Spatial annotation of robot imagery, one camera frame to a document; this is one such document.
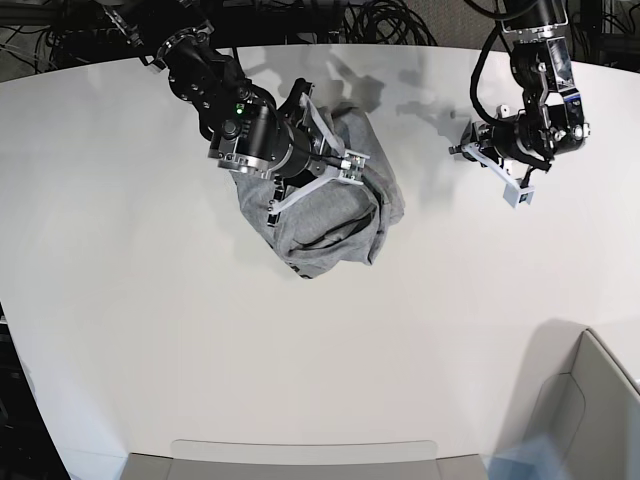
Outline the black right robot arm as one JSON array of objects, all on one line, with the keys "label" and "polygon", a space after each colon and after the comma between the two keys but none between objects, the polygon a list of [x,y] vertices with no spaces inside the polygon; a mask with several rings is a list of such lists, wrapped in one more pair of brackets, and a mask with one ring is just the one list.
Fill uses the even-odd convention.
[{"label": "black right robot arm", "polygon": [[200,133],[220,168],[271,180],[341,166],[311,101],[312,83],[297,79],[277,103],[245,74],[237,53],[211,47],[215,27],[200,2],[101,6],[127,43],[142,49],[143,64],[166,70],[172,93],[197,110]]}]

